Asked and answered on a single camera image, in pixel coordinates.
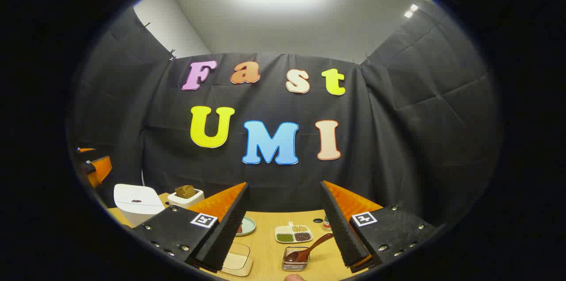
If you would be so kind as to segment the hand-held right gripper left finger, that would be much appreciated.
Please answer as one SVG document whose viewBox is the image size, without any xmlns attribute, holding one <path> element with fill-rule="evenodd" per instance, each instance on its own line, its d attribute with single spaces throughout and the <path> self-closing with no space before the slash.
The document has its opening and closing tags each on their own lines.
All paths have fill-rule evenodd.
<svg viewBox="0 0 566 281">
<path fill-rule="evenodd" d="M 237 184 L 190 207 L 170 205 L 133 228 L 135 236 L 188 265 L 222 269 L 249 208 L 249 185 Z"/>
</svg>

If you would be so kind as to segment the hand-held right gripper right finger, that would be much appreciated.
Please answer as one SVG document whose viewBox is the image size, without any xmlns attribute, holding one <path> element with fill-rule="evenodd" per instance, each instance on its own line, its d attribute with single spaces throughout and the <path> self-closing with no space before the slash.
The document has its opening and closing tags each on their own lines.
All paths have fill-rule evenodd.
<svg viewBox="0 0 566 281">
<path fill-rule="evenodd" d="M 323 210 L 352 273 L 404 257 L 437 231 L 435 225 L 401 206 L 380 206 L 328 181 L 320 186 Z"/>
</svg>

